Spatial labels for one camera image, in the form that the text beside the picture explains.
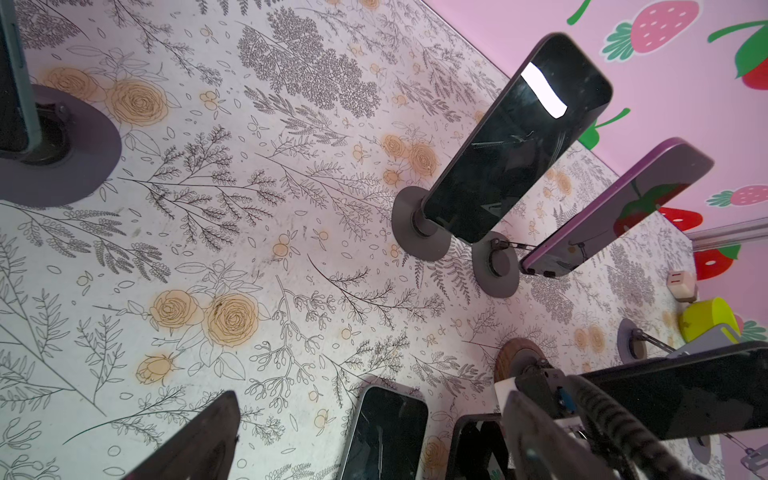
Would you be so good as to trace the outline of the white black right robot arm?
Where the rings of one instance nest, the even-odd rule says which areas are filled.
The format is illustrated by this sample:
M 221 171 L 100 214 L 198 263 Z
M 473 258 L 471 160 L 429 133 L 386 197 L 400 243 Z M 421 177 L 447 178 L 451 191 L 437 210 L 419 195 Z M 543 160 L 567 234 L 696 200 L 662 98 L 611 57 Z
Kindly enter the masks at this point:
M 650 479 L 698 479 L 634 415 L 589 380 L 565 377 L 565 390 L 587 426 L 594 425 Z M 502 422 L 518 479 L 614 479 L 606 460 L 587 451 L 525 393 L 512 390 Z

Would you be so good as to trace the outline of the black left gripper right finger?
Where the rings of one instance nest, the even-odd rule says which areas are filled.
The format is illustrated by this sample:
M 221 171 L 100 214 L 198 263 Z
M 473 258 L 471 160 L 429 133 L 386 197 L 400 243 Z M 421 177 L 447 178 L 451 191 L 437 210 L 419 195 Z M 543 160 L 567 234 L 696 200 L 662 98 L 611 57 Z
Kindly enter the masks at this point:
M 519 391 L 502 410 L 516 479 L 605 479 L 606 465 Z

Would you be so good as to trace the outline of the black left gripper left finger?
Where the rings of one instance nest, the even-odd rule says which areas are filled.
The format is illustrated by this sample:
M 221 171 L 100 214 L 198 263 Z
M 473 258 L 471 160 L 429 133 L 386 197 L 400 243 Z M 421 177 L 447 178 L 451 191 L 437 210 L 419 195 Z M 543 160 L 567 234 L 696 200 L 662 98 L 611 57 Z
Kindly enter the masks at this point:
M 124 479 L 226 480 L 240 422 L 236 393 L 225 391 Z

